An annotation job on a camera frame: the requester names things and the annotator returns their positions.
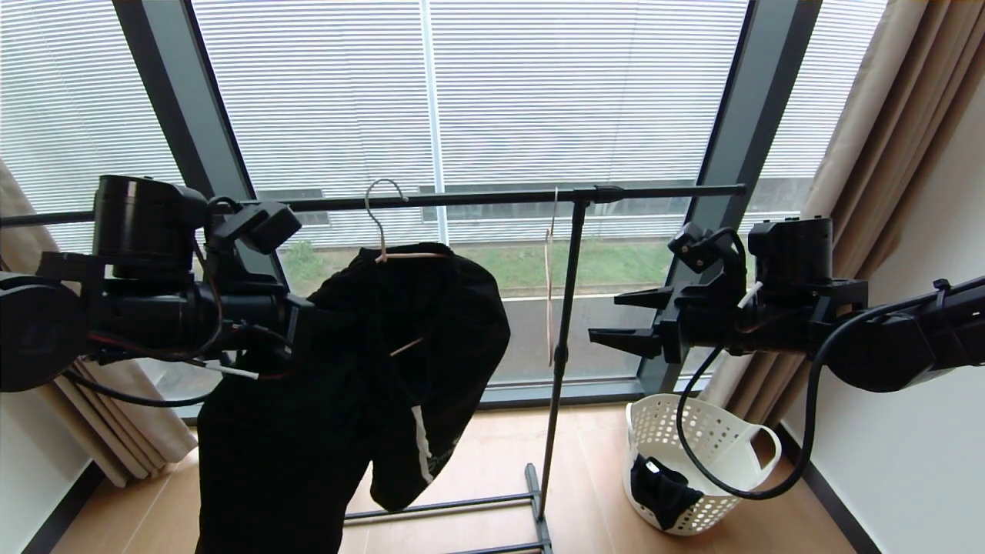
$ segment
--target baseboard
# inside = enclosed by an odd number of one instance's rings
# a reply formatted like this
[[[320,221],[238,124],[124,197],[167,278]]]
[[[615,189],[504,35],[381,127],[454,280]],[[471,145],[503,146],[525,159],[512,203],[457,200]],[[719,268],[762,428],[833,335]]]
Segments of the baseboard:
[[[794,438],[790,436],[790,433],[782,425],[776,426],[775,431],[776,435],[780,438],[780,444],[783,446],[783,455],[790,459],[791,463],[796,463],[801,452],[800,445],[794,441]],[[838,495],[834,493],[834,489],[827,484],[824,476],[821,475],[812,463],[808,465],[807,471],[804,472],[804,482],[807,483],[807,486],[811,487],[811,491],[821,501],[821,505],[824,506],[827,514],[834,520],[834,524],[838,525],[841,533],[845,535],[845,538],[848,539],[848,542],[856,552],[859,554],[882,554],[879,547],[876,546],[875,541],[869,536],[869,533],[855,519],[855,516],[852,516],[852,513],[848,511],[848,508],[841,502]]]
[[[22,554],[48,554],[51,552],[103,479],[105,479],[105,475],[99,466],[95,462],[90,462],[89,466],[75,480],[72,488],[68,490],[65,498],[58,503],[48,519],[34,534],[34,538],[24,548]]]

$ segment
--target white plastic basket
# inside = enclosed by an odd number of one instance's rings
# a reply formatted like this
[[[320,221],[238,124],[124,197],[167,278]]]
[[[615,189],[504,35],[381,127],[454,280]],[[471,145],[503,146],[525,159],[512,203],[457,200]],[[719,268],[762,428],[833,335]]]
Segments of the white plastic basket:
[[[690,461],[678,440],[676,394],[654,394],[625,408],[629,430],[629,448],[623,473],[623,489],[633,509],[654,527],[671,534],[698,534],[719,522],[739,503],[734,497],[712,484]],[[751,490],[759,486],[780,460],[780,440],[772,429],[753,425],[727,410],[688,399],[684,412],[685,437],[701,463],[722,481],[733,487]],[[775,454],[765,466],[760,466],[751,440],[759,431],[773,439]],[[688,486],[704,496],[684,511],[669,528],[661,528],[653,512],[632,498],[629,471],[636,455],[655,457],[667,467],[680,471]]]

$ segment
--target beige curtain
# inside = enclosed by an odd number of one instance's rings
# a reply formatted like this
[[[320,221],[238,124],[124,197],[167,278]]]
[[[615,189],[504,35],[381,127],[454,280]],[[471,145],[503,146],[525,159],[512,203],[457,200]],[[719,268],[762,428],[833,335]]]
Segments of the beige curtain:
[[[985,4],[890,0],[802,215],[834,219],[834,275],[865,279],[985,73]],[[753,423],[779,421],[807,381],[803,356],[727,359],[703,397]]]
[[[32,213],[27,197],[0,160],[0,216]],[[41,253],[57,249],[44,227],[0,231],[0,260],[5,271],[33,274]],[[137,362],[105,367],[76,362],[75,367],[90,380],[111,388],[161,398]],[[117,402],[76,387],[65,378],[39,391],[116,486],[157,475],[167,463],[181,461],[197,446],[190,430],[171,410]]]

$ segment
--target clothing rack vertical pole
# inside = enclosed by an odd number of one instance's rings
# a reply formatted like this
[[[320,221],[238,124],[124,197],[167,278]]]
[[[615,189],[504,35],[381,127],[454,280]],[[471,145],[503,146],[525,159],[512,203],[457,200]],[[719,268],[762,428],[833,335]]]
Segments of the clothing rack vertical pole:
[[[581,234],[585,228],[585,212],[588,202],[576,200],[571,214],[571,242],[567,250],[567,272],[564,276],[564,297],[560,308],[560,331],[558,345],[554,351],[554,383],[551,388],[551,413],[548,416],[548,439],[544,450],[544,477],[541,481],[541,502],[537,511],[537,521],[544,520],[548,503],[548,484],[551,481],[551,461],[554,458],[555,434],[558,431],[558,412],[560,411],[560,388],[567,367],[567,335],[571,328],[571,311],[574,306],[574,285],[578,274],[578,255],[581,253]]]

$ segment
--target grass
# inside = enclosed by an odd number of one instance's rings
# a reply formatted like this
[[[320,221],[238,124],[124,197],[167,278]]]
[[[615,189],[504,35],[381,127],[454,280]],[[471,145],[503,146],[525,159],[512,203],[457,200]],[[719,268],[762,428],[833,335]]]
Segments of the grass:
[[[556,241],[553,249],[554,288],[564,284],[568,242]],[[486,267],[496,278],[504,297],[543,296],[544,245],[511,243],[462,245],[455,253]],[[296,294],[307,295],[329,275],[346,267],[355,248],[315,250],[309,242],[294,242],[281,252],[281,260]],[[663,284],[671,252],[664,241],[623,242],[586,240],[578,258],[578,292],[609,293]]]

